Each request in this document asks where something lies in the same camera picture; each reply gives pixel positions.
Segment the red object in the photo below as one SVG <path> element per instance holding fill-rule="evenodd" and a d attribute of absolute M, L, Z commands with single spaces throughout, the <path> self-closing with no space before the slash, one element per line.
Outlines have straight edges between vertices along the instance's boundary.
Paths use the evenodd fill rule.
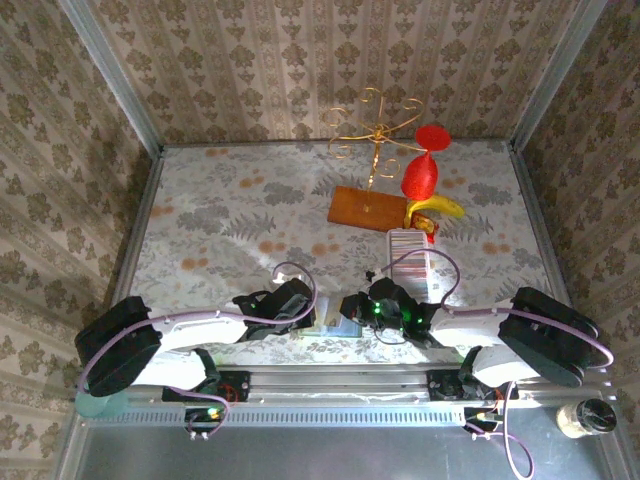
<path fill-rule="evenodd" d="M 425 125 L 416 130 L 416 142 L 426 150 L 439 152 L 451 144 L 451 135 L 437 125 Z"/>
<path fill-rule="evenodd" d="M 438 166 L 429 152 L 413 159 L 404 172 L 402 193 L 411 200 L 426 200 L 438 183 Z"/>

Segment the table surface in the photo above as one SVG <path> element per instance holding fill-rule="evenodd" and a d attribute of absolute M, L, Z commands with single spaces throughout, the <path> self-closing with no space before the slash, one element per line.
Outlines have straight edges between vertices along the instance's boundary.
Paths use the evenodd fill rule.
<path fill-rule="evenodd" d="M 386 263 L 385 234 L 327 222 L 336 185 L 362 187 L 373 145 L 354 144 L 335 159 L 326 142 L 170 148 L 145 233 L 131 294 L 152 313 L 223 308 L 236 295 L 273 290 L 271 269 L 283 260 L 309 268 L 320 291 L 351 294 L 364 272 Z M 401 172 L 414 158 L 383 146 Z M 456 305 L 489 305 L 521 286 L 549 292 L 524 200 L 502 141 L 454 142 L 434 154 L 436 192 L 461 204 L 466 215 L 437 213 L 435 248 L 451 255 L 462 282 Z M 401 195 L 402 175 L 377 178 L 374 190 Z M 430 301 L 454 281 L 450 265 L 435 256 Z M 455 361 L 445 349 L 388 346 L 371 331 L 362 338 L 301 337 L 296 332 L 261 342 L 207 345 L 218 364 L 422 363 Z"/>

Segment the metal frame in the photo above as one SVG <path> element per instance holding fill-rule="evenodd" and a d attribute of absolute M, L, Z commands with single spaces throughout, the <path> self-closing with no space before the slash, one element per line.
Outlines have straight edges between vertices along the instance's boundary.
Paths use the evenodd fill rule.
<path fill-rule="evenodd" d="M 576 7 L 544 75 L 516 125 L 511 137 L 516 150 L 522 151 L 531 138 L 607 3 L 608 0 L 582 0 Z"/>
<path fill-rule="evenodd" d="M 513 149 L 509 149 L 511 160 L 522 189 L 525 205 L 532 220 L 532 225 L 539 243 L 541 256 L 545 262 L 547 275 L 553 294 L 561 301 L 568 301 L 562 276 L 555 260 L 546 226 L 542 219 L 540 207 L 536 200 L 528 171 L 522 157 Z M 145 187 L 140 210 L 136 217 L 134 229 L 125 256 L 121 275 L 118 279 L 114 302 L 124 298 L 130 288 L 135 268 L 142 247 L 146 225 L 160 177 L 164 158 L 153 165 L 151 175 Z M 235 408 L 246 414 L 257 414 L 268 409 L 295 408 L 301 414 L 322 411 L 342 411 L 340 409 L 358 407 L 365 408 L 372 415 L 377 412 L 391 412 L 403 407 L 418 408 L 419 411 L 441 411 L 443 408 L 459 406 L 488 406 L 477 401 L 465 404 L 448 402 L 430 402 L 427 393 L 426 371 L 432 369 L 450 369 L 457 364 L 417 364 L 417 365 L 275 365 L 275 366 L 228 366 L 226 370 L 249 370 L 252 372 L 252 396 L 248 404 Z M 520 382 L 521 400 L 513 402 L 514 408 L 534 408 L 540 406 L 558 406 L 586 398 L 602 397 L 614 399 L 615 391 L 608 381 L 604 370 L 592 371 L 585 377 L 585 385 L 581 389 L 567 389 L 552 385 L 543 379 Z M 56 479 L 75 478 L 80 467 L 84 441 L 89 428 L 103 428 L 109 425 L 131 426 L 141 423 L 157 422 L 153 413 L 167 411 L 167 405 L 160 401 L 161 389 L 157 387 L 135 387 L 129 390 L 130 410 L 128 417 L 116 417 L 109 421 L 82 419 L 73 414 L 69 427 L 69 435 L 64 445 Z M 176 411 L 184 411 L 188 407 L 173 407 Z M 147 412 L 151 415 L 133 415 L 135 412 Z M 616 479 L 637 479 L 635 462 L 630 441 L 626 431 L 620 428 L 615 435 L 601 437 L 599 442 L 602 456 L 610 472 Z"/>
<path fill-rule="evenodd" d="M 93 16 L 90 3 L 88 0 L 60 0 L 60 6 L 87 47 L 89 55 L 102 73 L 138 138 L 149 152 L 152 161 L 155 162 L 162 151 L 160 136 L 146 108 L 136 95 L 135 88 L 124 73 L 100 24 Z"/>

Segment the floral wallpaper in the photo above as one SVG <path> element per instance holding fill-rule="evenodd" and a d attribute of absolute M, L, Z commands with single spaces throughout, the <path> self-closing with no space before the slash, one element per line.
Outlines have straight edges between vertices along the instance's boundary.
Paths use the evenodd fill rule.
<path fill-rule="evenodd" d="M 55 1 L 0 1 L 0 478 L 44 479 L 149 158 Z"/>
<path fill-rule="evenodd" d="M 422 123 L 507 138 L 577 3 L 91 0 L 165 144 L 328 138 L 366 86 L 390 124 L 416 97 Z"/>
<path fill-rule="evenodd" d="M 640 452 L 640 7 L 609 2 L 524 157 L 569 293 L 606 331 Z"/>

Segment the wooden block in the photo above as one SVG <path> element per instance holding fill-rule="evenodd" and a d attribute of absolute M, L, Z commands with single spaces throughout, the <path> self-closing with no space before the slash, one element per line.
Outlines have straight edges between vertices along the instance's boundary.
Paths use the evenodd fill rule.
<path fill-rule="evenodd" d="M 388 232 L 402 228 L 407 199 L 386 193 L 336 187 L 327 220 L 341 225 Z"/>

